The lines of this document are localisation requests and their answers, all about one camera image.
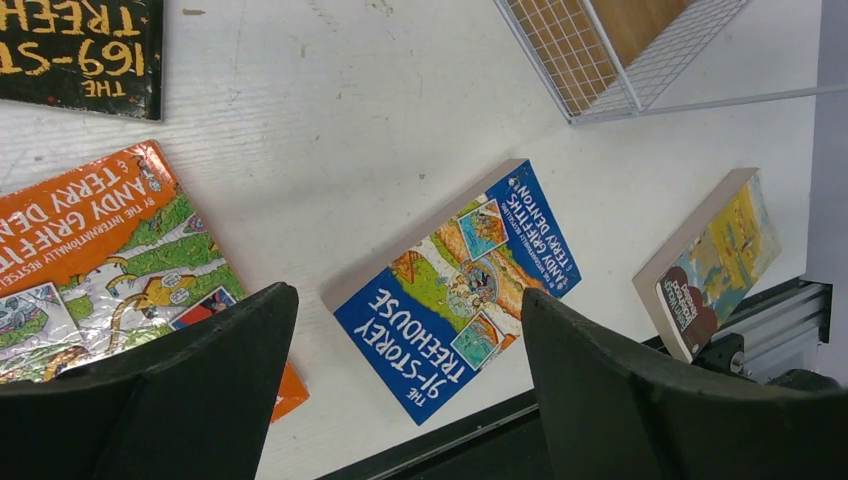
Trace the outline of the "blue 91-storey treehouse book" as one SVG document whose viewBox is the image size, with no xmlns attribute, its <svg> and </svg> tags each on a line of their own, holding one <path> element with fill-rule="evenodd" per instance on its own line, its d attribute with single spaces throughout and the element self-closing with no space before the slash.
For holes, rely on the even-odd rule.
<svg viewBox="0 0 848 480">
<path fill-rule="evenodd" d="M 510 159 L 322 301 L 422 424 L 521 337 L 526 290 L 561 299 L 580 280 L 532 163 Z"/>
</svg>

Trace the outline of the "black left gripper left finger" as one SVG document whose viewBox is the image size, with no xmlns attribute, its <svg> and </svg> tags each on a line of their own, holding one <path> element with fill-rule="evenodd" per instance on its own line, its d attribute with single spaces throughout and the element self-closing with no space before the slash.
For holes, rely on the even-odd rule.
<svg viewBox="0 0 848 480">
<path fill-rule="evenodd" d="M 253 478 L 298 304 L 277 282 L 52 380 L 3 385 L 2 477 Z"/>
</svg>

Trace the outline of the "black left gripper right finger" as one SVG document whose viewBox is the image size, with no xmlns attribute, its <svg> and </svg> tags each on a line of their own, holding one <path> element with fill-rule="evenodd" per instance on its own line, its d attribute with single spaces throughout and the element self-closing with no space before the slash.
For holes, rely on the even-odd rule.
<svg viewBox="0 0 848 480">
<path fill-rule="evenodd" d="M 528 289 L 521 324 L 559 479 L 843 479 L 847 392 L 709 371 Z"/>
</svg>

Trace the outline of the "yellow Brideshead Revisited book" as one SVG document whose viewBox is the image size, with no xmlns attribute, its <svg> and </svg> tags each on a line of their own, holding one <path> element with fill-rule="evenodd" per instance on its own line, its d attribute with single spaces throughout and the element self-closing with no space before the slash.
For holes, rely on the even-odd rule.
<svg viewBox="0 0 848 480">
<path fill-rule="evenodd" d="M 633 277 L 668 353 L 690 363 L 781 252 L 757 168 L 731 170 Z"/>
</svg>

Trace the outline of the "white wire wooden shelf rack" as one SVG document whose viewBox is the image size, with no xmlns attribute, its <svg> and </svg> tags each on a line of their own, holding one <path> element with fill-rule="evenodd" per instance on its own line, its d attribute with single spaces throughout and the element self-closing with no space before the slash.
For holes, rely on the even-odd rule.
<svg viewBox="0 0 848 480">
<path fill-rule="evenodd" d="M 843 93 L 845 83 L 658 107 L 745 1 L 499 1 L 496 7 L 569 124 Z"/>
</svg>

